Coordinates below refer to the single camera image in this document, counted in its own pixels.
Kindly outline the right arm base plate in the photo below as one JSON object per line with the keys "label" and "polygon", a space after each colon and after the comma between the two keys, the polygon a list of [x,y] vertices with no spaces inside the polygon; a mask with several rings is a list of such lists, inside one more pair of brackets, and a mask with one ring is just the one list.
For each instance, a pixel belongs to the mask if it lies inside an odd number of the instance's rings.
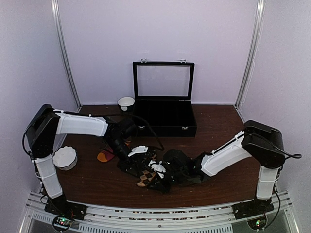
{"label": "right arm base plate", "polygon": [[255,196],[253,200],[242,201],[232,205],[232,210],[235,219],[243,219],[265,214],[274,210],[272,196],[263,198]]}

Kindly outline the black tan argyle sock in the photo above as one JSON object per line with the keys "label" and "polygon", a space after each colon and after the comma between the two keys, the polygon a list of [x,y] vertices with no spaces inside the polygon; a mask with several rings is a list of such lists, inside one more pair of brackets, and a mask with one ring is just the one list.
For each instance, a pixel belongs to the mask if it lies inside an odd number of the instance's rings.
{"label": "black tan argyle sock", "polygon": [[157,172],[144,170],[136,186],[151,189],[160,178]]}

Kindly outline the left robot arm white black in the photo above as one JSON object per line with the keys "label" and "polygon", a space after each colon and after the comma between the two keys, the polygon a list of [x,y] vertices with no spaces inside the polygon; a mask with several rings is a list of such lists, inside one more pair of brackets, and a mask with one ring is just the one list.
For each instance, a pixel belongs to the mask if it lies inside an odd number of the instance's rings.
{"label": "left robot arm white black", "polygon": [[134,155],[147,151],[147,146],[130,149],[125,140],[134,130],[130,119],[119,123],[109,121],[105,116],[82,115],[54,109],[44,104],[27,126],[22,143],[27,142],[25,152],[35,164],[38,178],[46,190],[51,208],[60,216],[70,211],[70,205],[59,183],[55,165],[52,161],[56,135],[80,134],[102,137],[113,153],[121,160],[128,161]]}

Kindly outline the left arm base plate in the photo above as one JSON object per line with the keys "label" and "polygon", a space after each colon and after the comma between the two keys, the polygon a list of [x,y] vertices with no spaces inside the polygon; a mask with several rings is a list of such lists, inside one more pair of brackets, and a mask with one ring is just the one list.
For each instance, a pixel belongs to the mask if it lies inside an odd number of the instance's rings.
{"label": "left arm base plate", "polygon": [[48,197],[44,210],[45,212],[64,216],[69,219],[84,220],[87,206],[84,204],[69,202],[67,201],[66,196],[61,195],[54,199]]}

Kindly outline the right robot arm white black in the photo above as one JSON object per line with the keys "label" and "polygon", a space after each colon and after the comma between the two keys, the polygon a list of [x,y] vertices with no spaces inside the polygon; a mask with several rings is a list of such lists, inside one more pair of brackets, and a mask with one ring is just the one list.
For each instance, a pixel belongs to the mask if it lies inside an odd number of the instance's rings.
{"label": "right robot arm white black", "polygon": [[191,159],[183,151],[171,149],[161,161],[151,161],[148,167],[155,176],[147,187],[168,193],[173,183],[202,183],[250,157],[260,163],[255,199],[249,203],[249,210],[257,215],[268,206],[278,171],[285,163],[285,152],[281,131],[253,120],[245,122],[240,132],[212,152]]}

